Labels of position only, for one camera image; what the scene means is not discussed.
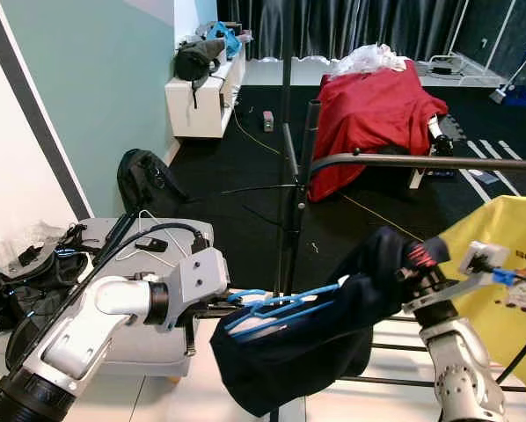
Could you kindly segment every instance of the black floor mat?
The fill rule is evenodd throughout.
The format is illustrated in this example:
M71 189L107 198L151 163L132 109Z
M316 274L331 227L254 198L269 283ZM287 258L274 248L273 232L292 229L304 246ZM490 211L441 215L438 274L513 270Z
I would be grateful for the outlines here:
M467 139L486 139L494 146L503 140L526 159L526 109L496 105L488 97L491 90L438 87L426 90L447 101ZM297 149L303 137L307 103L317 94L318 87L292 87L292 134ZM237 118L244 129L260 142L278 149L282 142L281 130L275 125L272 134L264 133L262 113L270 110L275 121L280 120L281 87L245 86L239 101ZM503 158L509 158L503 149L500 153ZM456 155L475 156L465 142L456 145ZM222 140L184 140L172 169L181 185L194 196L245 186L273 185L279 177L277 155L243 134L233 115ZM526 195L526 173L503 173L521 194ZM420 189L411 191L407 188L409 174L407 169L368 168L340 193L307 207L296 264L295 290L322 285L355 244L386 224L370 211L417 237L427 238L437 235L483 203L460 175L454 179L424 178ZM491 197L511 194L501 182L484 188ZM277 200L278 193L274 191L216 196L183 207L180 215L213 224L215 246L228 260L234 287L270 289L278 254L277 228L273 225L277 218Z

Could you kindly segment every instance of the gray stripe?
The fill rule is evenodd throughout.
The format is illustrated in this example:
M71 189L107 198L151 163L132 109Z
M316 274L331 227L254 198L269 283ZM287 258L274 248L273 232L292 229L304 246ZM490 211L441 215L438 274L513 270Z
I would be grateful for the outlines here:
M52 136L52 133L44 120L42 111L36 102L36 98L34 98L33 92L26 81L25 74L18 63L17 56L9 42L9 38L7 38L1 19L0 65L9 81L9 85L13 89L21 110L25 114L26 120L34 133L34 136L36 137L36 141L40 145L44 156L50 164L50 167L52 168L71 209L76 215L76 218L78 220L89 218L90 215L84 204L84 200L79 194L77 186L69 174L68 167L63 161L62 154L55 144L54 137Z

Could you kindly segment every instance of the yellow cloth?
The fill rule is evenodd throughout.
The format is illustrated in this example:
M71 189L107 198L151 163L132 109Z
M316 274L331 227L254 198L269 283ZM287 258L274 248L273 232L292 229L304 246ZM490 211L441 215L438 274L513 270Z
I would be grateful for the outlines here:
M465 279L457 268L473 240L508 247L503 268L526 275L526 198L500 196L457 222L441 238L452 257L442 265L450 279ZM507 366L526 343L526 283L484 287L453 302L460 315L470 319L492 360ZM526 385L526 356L514 374Z

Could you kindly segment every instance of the red cloth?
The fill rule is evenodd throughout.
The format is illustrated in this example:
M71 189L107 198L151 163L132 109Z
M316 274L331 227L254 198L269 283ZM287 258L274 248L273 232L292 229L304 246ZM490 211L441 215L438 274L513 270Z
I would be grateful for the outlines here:
M446 114L448 108L444 101L423 91L413 62L405 63L407 70L403 72L381 69L332 81L323 79L314 160L355 148L375 153L391 144L409 149L412 155L428 153L427 122L434 114ZM311 181L310 200L322 200L348 185L364 168L343 164L323 169Z

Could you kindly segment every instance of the white cabinet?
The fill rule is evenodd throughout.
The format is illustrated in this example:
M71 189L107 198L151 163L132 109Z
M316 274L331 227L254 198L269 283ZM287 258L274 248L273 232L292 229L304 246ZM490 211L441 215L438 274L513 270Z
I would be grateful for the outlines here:
M174 77L165 86L173 136L222 138L245 73L245 46L230 62L208 78L196 92L192 83Z

